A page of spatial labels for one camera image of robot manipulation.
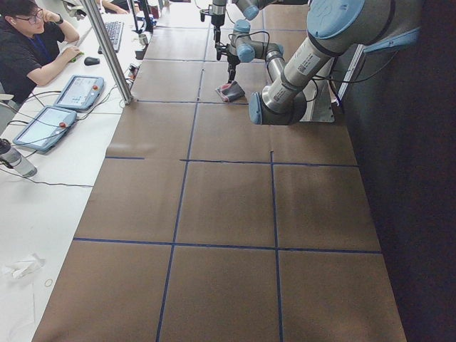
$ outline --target computer mouse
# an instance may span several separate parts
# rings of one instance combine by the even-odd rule
[[[95,57],[85,57],[84,64],[87,66],[94,66],[95,64],[100,64],[100,59]]]

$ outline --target black t-shirt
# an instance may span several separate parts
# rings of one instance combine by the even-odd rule
[[[64,39],[55,23],[44,23],[44,32],[29,39],[0,17],[0,82],[14,102],[27,99],[36,87],[27,74],[55,60],[60,53],[57,41]]]

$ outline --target white table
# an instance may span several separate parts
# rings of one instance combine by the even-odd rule
[[[133,27],[133,23],[128,23],[130,16],[111,17],[103,15],[105,21],[126,21],[118,53],[120,65],[125,70],[130,63],[140,63],[135,60],[138,35],[130,30],[130,27]],[[62,90],[73,74],[95,75],[105,79],[105,90],[99,97],[103,99],[115,82],[104,56],[97,53],[98,42],[93,30],[88,32],[80,48],[85,52],[82,58],[69,65],[46,87],[36,88],[34,93]],[[86,56],[100,58],[100,64],[85,66],[83,60]],[[43,95],[39,98],[43,104],[51,105],[57,95]],[[40,109],[42,105],[37,100],[30,100],[20,111],[33,117]],[[35,153],[28,158],[38,169],[32,179],[37,182],[93,185],[122,111],[122,98],[118,90],[114,90],[106,103],[98,106],[85,120],[78,121],[57,146],[46,154]],[[14,119],[30,120],[22,114],[17,114]],[[12,141],[21,129],[22,126],[10,125],[1,137]],[[31,152],[23,147],[17,148],[23,155]],[[15,173],[3,166],[0,168]],[[31,341],[82,216],[91,187],[34,184],[15,175],[0,172],[0,189],[0,266],[21,261],[33,253],[46,260],[41,269],[19,280],[0,275],[0,341]],[[12,301],[14,294],[21,297],[25,305]],[[18,325],[20,321],[28,324]]]

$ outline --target ear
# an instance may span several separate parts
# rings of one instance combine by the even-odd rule
[[[11,25],[16,25],[16,20],[12,16],[5,16],[5,20],[8,21]]]

